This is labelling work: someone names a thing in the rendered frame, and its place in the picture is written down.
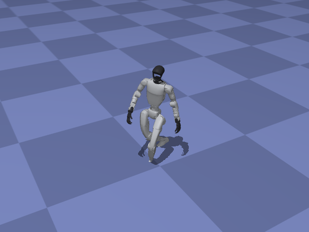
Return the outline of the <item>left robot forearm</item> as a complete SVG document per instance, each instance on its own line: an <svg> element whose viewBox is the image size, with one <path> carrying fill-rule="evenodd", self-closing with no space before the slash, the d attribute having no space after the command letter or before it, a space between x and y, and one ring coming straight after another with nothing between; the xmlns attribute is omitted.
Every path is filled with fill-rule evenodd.
<svg viewBox="0 0 309 232"><path fill-rule="evenodd" d="M173 114L174 114L174 119L178 119L178 121L180 120L180 117L179 117L179 111L178 111L178 104L177 104L177 102L175 101L175 103L174 103L174 105L175 105L175 107L173 107L172 108L172 110L173 110Z"/></svg>

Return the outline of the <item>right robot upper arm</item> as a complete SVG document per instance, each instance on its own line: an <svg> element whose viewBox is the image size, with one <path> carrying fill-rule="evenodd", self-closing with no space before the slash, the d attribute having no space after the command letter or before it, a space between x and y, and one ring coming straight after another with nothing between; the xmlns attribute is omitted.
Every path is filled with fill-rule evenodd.
<svg viewBox="0 0 309 232"><path fill-rule="evenodd" d="M139 98L141 96L141 91L145 88L145 86L147 85L148 81L150 79L149 78L144 78L141 83L139 84L138 88L137 88L137 92L135 94L135 97Z"/></svg>

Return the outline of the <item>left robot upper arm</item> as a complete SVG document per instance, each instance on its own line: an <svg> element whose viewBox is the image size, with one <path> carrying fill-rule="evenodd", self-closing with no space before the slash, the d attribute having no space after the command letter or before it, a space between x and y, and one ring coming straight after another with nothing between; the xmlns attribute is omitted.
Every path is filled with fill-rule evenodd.
<svg viewBox="0 0 309 232"><path fill-rule="evenodd" d="M175 107L174 103L176 101L175 94L174 94L174 89L171 85L165 85L165 92L168 94L169 98L171 99L170 101L170 106Z"/></svg>

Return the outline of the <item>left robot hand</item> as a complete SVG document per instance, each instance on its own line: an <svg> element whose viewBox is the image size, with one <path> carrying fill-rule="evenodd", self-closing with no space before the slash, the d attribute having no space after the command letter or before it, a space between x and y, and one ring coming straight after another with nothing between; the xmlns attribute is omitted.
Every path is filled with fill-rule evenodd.
<svg viewBox="0 0 309 232"><path fill-rule="evenodd" d="M180 129L181 129L180 120L178 121L178 119L176 118L175 119L175 123L177 123L176 124L177 128L176 128L175 132L177 131L176 133L178 133L180 131Z"/></svg>

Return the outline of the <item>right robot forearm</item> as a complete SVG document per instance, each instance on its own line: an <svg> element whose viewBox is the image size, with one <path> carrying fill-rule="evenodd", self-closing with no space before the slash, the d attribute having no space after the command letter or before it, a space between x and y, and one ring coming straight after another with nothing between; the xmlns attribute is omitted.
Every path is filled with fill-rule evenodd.
<svg viewBox="0 0 309 232"><path fill-rule="evenodd" d="M131 101L131 103L130 103L130 107L128 108L128 110L130 110L131 107L134 108L135 105L136 105L136 102L137 102L137 100L138 100L138 98L135 97L136 92L137 92L137 91L135 91L134 94L133 94L132 101ZM133 110L134 110L134 109L133 109Z"/></svg>

